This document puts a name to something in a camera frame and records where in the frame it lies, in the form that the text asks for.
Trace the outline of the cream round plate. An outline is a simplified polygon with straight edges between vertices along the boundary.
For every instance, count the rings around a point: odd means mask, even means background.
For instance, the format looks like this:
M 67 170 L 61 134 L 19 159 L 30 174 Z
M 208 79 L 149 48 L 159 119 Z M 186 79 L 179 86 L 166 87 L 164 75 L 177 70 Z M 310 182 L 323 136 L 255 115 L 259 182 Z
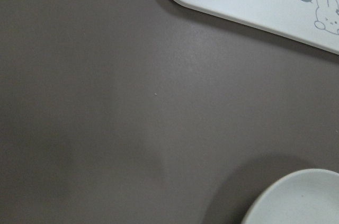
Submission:
M 303 169 L 274 182 L 242 223 L 338 223 L 338 173 Z

